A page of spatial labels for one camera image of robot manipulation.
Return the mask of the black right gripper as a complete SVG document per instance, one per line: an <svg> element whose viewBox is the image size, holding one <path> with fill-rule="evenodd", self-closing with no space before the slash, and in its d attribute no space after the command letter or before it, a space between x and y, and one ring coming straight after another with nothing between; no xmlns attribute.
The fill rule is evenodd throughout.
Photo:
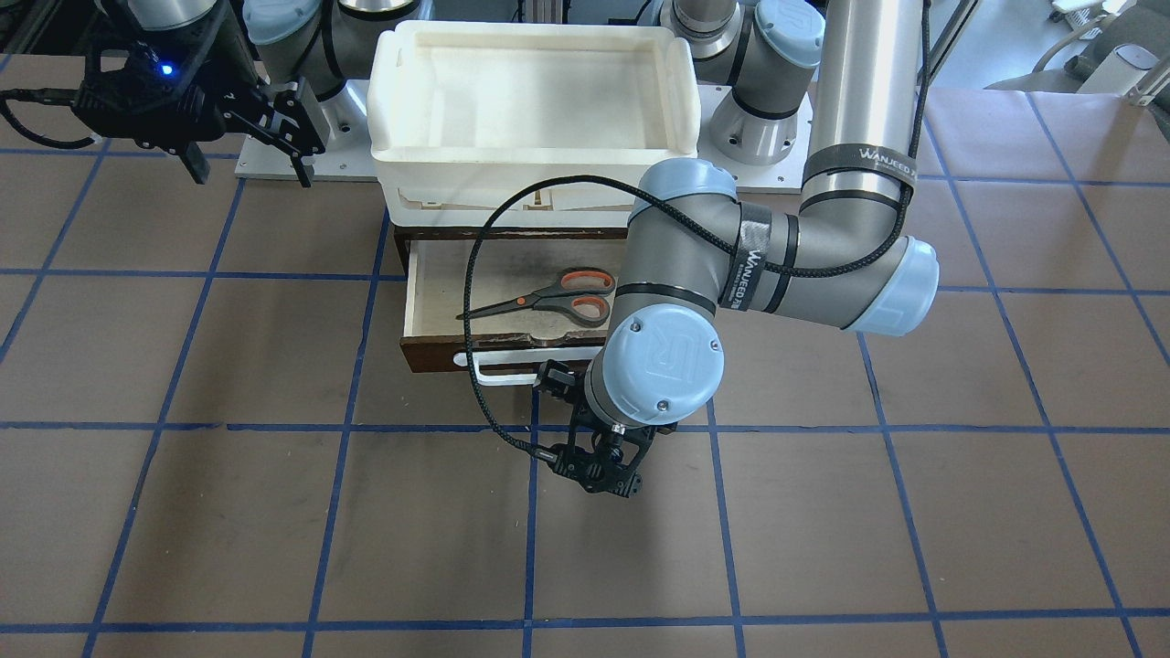
<svg viewBox="0 0 1170 658"><path fill-rule="evenodd" d="M71 111L108 138L178 155L197 185L209 179L199 146L225 133L270 142L261 128L271 105L238 18L197 18L151 32L137 18L112 18L92 39ZM314 186L314 155L289 155L303 189Z"/></svg>

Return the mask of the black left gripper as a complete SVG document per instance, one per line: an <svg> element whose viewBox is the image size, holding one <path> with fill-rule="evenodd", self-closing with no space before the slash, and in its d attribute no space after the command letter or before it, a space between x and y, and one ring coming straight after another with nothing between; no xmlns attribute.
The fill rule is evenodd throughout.
<svg viewBox="0 0 1170 658"><path fill-rule="evenodd" d="M567 443L552 447L537 446L534 455L548 462L556 474L581 484L589 493L635 495L641 488L638 473L644 455L658 433L670 434L676 421L648 429L626 429L589 407L584 375L569 370L567 364L548 361L537 371L536 390L573 405L569 420Z"/></svg>

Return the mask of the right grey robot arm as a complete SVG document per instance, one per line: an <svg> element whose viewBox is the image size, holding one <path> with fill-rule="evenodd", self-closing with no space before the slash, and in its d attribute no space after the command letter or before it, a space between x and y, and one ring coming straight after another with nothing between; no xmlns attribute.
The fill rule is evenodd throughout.
<svg viewBox="0 0 1170 658"><path fill-rule="evenodd" d="M73 112L106 138L176 155L198 184L201 144L246 133L280 151L302 185L364 123L346 92L371 74L378 37L431 20L431 1L101 1L121 69L85 59Z"/></svg>

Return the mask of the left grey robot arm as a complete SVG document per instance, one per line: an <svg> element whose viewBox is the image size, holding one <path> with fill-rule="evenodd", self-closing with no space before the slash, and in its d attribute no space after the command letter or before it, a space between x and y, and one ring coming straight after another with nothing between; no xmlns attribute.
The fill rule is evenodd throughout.
<svg viewBox="0 0 1170 658"><path fill-rule="evenodd" d="M706 407L727 370L718 311L760 311L845 333L911 333L940 287L940 259L902 237L918 181L931 48L923 1L830 1L801 208L739 199L702 159L644 174L610 334L581 372L541 366L538 388L590 431L532 454L590 493L628 496L654 437Z"/></svg>

